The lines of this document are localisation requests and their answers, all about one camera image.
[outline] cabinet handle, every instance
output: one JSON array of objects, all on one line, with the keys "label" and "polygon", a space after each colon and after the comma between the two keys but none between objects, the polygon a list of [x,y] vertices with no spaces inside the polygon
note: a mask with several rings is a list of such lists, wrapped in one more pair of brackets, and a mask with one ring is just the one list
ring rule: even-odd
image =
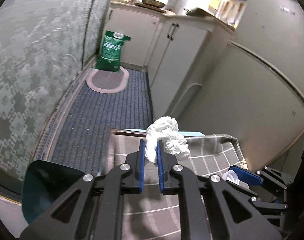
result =
[{"label": "cabinet handle", "polygon": [[172,23],[171,26],[170,26],[170,28],[169,28],[169,30],[168,30],[168,33],[167,33],[167,38],[168,38],[168,39],[170,38],[169,33],[170,33],[170,31],[171,31],[172,26],[175,26],[175,23]]},{"label": "cabinet handle", "polygon": [[179,25],[178,23],[175,24],[175,27],[174,27],[174,29],[173,29],[173,31],[172,31],[172,34],[171,34],[171,37],[170,37],[170,40],[171,40],[171,41],[174,40],[173,35],[174,35],[174,32],[175,32],[176,28],[178,28],[178,27],[180,27],[180,25]]},{"label": "cabinet handle", "polygon": [[112,12],[113,12],[113,10],[110,11],[109,20],[111,20]]}]

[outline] plaid cloth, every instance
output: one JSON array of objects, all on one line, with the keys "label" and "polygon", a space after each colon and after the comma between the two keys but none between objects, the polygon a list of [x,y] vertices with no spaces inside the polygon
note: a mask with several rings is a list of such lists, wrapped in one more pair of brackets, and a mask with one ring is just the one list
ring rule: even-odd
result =
[{"label": "plaid cloth", "polygon": [[[138,151],[142,137],[111,135],[108,162],[114,166],[125,162],[127,154]],[[195,174],[222,176],[231,165],[245,168],[246,163],[236,138],[209,135],[187,138],[191,156],[179,164]],[[160,193],[158,170],[153,163],[145,166],[144,190],[141,195],[125,195],[122,240],[181,239],[180,211],[177,195]]]}]

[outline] crumpled paper towel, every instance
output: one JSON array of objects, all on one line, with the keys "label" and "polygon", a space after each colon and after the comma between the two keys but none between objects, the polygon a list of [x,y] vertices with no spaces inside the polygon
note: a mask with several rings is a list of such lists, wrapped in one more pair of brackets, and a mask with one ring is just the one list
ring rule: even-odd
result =
[{"label": "crumpled paper towel", "polygon": [[163,141],[165,151],[175,155],[178,161],[186,160],[191,154],[187,140],[179,133],[178,123],[174,118],[163,116],[146,130],[145,158],[153,163],[157,162],[158,140]]}]

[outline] white cabinet door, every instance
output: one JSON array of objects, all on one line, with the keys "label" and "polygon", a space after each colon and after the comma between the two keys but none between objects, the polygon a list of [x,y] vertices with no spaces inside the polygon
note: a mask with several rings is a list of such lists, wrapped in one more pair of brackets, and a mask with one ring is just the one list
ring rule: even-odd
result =
[{"label": "white cabinet door", "polygon": [[178,123],[183,131],[238,138],[248,168],[256,171],[303,130],[304,107],[267,66],[228,45]]},{"label": "white cabinet door", "polygon": [[161,33],[159,35],[158,41],[156,42],[156,46],[154,48],[154,51],[152,53],[152,57],[150,60],[150,63],[147,68],[147,72],[149,75],[149,82],[150,86],[152,85],[154,81],[154,77],[159,69],[159,66],[161,64],[161,61],[163,59],[163,56],[165,54],[165,51],[168,47],[168,44],[170,42],[170,39],[168,38],[168,35],[171,34],[172,29],[174,28],[172,21],[167,21],[161,30]]},{"label": "white cabinet door", "polygon": [[151,86],[154,117],[162,117],[172,102],[207,31],[179,23]]},{"label": "white cabinet door", "polygon": [[131,37],[122,46],[121,62],[143,66],[159,18],[122,9],[111,8],[104,31],[122,33]]}]

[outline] teal plastic shield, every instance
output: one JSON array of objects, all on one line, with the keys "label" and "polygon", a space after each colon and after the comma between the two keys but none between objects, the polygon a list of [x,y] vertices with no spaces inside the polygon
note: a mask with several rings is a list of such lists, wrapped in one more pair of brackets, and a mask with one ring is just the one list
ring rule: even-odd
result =
[{"label": "teal plastic shield", "polygon": [[82,176],[84,172],[57,163],[32,162],[23,184],[22,211],[25,220],[32,223]]}]

